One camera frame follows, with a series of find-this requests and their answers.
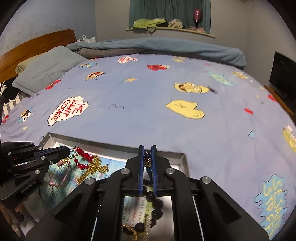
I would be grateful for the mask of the grey shallow tray box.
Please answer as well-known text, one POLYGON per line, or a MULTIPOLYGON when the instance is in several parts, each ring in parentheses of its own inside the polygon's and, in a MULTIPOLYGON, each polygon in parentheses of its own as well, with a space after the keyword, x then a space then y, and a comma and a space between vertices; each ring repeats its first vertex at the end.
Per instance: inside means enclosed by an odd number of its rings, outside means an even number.
MULTIPOLYGON (((139 200, 143 196, 128 196, 126 190, 130 173, 126 162, 137 156, 139 148, 96 143, 56 134, 48 134, 41 144, 46 147, 53 141, 69 146, 81 145, 84 150, 99 156, 118 159, 123 167, 108 178, 95 180, 90 177, 83 181, 28 232, 26 240, 121 240, 123 222, 132 218, 131 210, 124 208, 125 197, 139 200)), ((167 158, 170 162, 171 167, 166 169, 165 178, 170 174, 187 176, 189 170, 185 154, 157 152, 158 156, 167 158)), ((156 226, 151 227, 151 217, 146 209, 139 208, 145 227, 143 234, 134 234, 134 240, 177 239, 178 212, 172 182, 169 192, 168 196, 158 196, 165 202, 165 212, 156 226)))

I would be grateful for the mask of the striped black white pillow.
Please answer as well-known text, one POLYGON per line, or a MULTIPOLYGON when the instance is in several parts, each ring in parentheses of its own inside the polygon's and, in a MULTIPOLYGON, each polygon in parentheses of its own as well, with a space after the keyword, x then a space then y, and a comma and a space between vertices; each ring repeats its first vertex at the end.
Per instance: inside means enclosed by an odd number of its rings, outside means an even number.
POLYGON ((3 104, 3 111, 2 111, 3 121, 8 118, 9 112, 17 104, 19 104, 24 98, 30 97, 23 91, 12 86, 12 83, 14 80, 15 80, 15 77, 1 83, 1 96, 4 97, 4 104, 3 104))

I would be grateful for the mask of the cartoon print blue bedsheet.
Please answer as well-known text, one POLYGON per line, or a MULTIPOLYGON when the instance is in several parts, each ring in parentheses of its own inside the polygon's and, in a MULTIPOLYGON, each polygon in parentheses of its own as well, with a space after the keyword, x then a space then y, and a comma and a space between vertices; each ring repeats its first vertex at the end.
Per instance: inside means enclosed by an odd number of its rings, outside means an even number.
POLYGON ((184 153, 275 238, 295 207, 295 125, 255 79, 229 65, 168 55, 86 60, 22 100, 2 141, 52 132, 184 153))

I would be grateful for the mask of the grey blue pillow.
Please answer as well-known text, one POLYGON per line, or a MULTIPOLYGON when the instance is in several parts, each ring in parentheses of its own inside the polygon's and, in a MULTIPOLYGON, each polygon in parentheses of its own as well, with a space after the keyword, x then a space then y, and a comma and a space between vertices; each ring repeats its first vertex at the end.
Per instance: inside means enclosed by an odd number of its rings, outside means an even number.
POLYGON ((85 60, 86 58, 64 46, 55 47, 42 53, 27 66, 13 81, 12 86, 32 96, 85 60))

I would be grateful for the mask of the yellow green pillow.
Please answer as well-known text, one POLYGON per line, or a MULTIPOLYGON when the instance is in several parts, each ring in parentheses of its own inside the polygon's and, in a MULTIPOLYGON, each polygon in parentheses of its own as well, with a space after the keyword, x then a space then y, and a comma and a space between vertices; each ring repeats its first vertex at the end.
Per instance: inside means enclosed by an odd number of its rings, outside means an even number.
POLYGON ((15 68, 15 73, 17 75, 20 75, 27 68, 27 66, 29 66, 36 58, 38 58, 41 55, 42 54, 32 56, 32 57, 20 62, 15 68))

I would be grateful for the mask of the wooden headboard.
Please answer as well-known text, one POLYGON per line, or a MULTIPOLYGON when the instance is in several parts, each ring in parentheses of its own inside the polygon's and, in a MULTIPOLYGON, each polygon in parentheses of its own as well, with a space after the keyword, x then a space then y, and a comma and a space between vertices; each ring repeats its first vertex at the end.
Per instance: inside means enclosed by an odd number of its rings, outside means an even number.
POLYGON ((74 42, 76 42, 74 31, 66 29, 36 37, 16 46, 0 58, 1 82, 16 77, 15 68, 22 61, 47 52, 57 46, 67 46, 74 42))

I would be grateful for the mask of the white plastic bag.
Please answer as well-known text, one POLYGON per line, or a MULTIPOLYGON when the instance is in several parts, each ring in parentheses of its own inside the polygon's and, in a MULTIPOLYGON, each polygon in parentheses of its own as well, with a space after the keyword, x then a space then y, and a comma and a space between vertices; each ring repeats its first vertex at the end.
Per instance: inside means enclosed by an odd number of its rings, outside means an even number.
POLYGON ((88 39, 85 35, 82 36, 82 40, 87 43, 95 43, 96 42, 95 37, 91 37, 90 39, 88 39))

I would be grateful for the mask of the teal folded blanket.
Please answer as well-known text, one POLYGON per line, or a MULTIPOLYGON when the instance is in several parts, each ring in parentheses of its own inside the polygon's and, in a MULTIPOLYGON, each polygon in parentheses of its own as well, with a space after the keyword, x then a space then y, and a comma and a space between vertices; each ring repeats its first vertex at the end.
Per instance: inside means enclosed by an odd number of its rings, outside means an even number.
POLYGON ((237 48, 189 41, 175 38, 137 38, 101 41, 97 43, 76 42, 67 48, 85 58, 111 57, 124 54, 167 54, 210 60, 244 69, 246 59, 237 48))

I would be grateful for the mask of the wooden tv stand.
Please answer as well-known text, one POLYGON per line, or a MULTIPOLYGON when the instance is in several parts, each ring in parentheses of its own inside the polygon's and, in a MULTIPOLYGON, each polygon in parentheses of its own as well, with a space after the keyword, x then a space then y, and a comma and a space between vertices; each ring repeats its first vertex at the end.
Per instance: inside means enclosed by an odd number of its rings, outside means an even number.
POLYGON ((288 107, 288 105, 281 99, 281 97, 271 88, 264 85, 264 88, 270 93, 273 99, 279 103, 279 105, 285 110, 285 112, 290 116, 293 122, 295 122, 295 111, 288 107))

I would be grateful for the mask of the wooden window sill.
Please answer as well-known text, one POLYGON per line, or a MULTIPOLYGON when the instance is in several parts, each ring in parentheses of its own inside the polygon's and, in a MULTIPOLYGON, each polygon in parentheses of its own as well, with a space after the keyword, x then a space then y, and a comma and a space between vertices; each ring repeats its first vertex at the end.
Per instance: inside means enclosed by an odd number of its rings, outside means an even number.
POLYGON ((213 34, 204 33, 201 31, 190 30, 190 29, 178 29, 178 28, 167 28, 167 27, 155 27, 155 28, 148 28, 148 29, 141 29, 141 28, 126 28, 126 32, 146 32, 150 33, 151 35, 156 31, 170 31, 170 32, 180 32, 180 33, 190 33, 194 35, 200 35, 209 37, 212 39, 216 39, 216 36, 213 34))

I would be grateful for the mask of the pink item on sill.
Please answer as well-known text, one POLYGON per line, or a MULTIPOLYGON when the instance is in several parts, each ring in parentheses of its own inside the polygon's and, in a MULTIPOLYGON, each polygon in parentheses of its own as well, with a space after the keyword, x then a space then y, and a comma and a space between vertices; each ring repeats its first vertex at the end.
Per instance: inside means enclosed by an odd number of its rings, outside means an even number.
POLYGON ((204 28, 196 28, 194 26, 189 26, 188 27, 188 30, 195 31, 195 32, 198 32, 198 33, 205 33, 205 29, 204 28))

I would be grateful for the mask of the beige cloth on sill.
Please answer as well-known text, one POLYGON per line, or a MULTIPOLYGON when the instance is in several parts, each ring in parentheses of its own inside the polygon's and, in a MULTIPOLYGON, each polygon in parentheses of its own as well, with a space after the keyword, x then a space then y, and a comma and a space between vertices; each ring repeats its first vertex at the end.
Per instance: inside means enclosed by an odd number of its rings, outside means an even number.
POLYGON ((179 19, 173 19, 169 22, 168 27, 171 29, 182 29, 183 24, 182 21, 179 19))

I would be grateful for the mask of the black television screen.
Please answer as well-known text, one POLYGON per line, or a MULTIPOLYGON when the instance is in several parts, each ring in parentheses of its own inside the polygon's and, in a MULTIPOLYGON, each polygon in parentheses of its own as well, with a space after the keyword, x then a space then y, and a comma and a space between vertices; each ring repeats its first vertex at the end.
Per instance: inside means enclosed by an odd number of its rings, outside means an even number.
POLYGON ((269 83, 288 101, 295 102, 295 61, 275 52, 269 83))

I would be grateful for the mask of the pink balloon on stick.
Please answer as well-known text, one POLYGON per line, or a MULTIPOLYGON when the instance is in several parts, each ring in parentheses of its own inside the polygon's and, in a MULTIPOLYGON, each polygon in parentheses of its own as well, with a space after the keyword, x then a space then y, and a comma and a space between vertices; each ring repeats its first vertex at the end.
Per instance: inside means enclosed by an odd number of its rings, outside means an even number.
POLYGON ((202 10, 200 8, 196 8, 193 12, 193 19, 196 23, 196 28, 198 28, 198 24, 202 20, 202 16, 202 10))

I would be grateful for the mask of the teal window curtain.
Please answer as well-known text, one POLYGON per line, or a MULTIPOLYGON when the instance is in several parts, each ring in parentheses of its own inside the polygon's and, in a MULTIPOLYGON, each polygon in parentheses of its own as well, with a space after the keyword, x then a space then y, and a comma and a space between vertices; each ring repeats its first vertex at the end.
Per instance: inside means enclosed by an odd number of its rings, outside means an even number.
POLYGON ((166 22, 173 19, 182 21, 183 27, 195 26, 193 12, 196 8, 202 10, 202 20, 198 28, 204 28, 205 33, 211 30, 211 2, 210 1, 130 1, 129 27, 138 19, 164 18, 166 22))

